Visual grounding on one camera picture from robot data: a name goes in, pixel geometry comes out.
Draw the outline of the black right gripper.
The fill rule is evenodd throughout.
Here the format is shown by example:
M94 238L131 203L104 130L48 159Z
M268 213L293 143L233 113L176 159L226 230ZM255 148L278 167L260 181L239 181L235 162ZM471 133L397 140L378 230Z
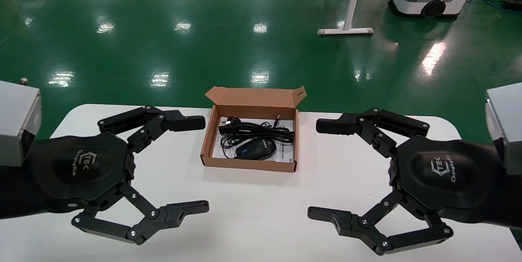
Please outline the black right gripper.
M429 247L451 238L453 230L440 218L469 224L485 222L486 205L504 177L494 146L425 138L429 124L389 110L374 107L363 113L343 113L339 119L318 119L316 130L322 134L357 134L382 156L395 157L389 170L394 190L362 217L323 207L307 210L310 219L332 223L340 236L361 240L379 256ZM410 139L397 147L384 130ZM389 237L382 234L377 223L399 204L424 219L428 227Z

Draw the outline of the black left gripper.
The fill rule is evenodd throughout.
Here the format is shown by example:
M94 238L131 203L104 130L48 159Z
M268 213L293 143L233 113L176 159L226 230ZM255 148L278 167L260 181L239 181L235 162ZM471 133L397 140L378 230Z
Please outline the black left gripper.
M38 140L25 161L43 210L65 213L84 209L71 220L77 229L125 243L141 245L160 230L179 227L190 214L210 210L206 200L167 204L155 208L130 184L134 178L134 155L167 131L203 130L205 118L186 117L179 110L144 106L101 119L100 134L91 137L65 136ZM127 143L115 134L138 128ZM143 214L132 226L96 218L121 198Z

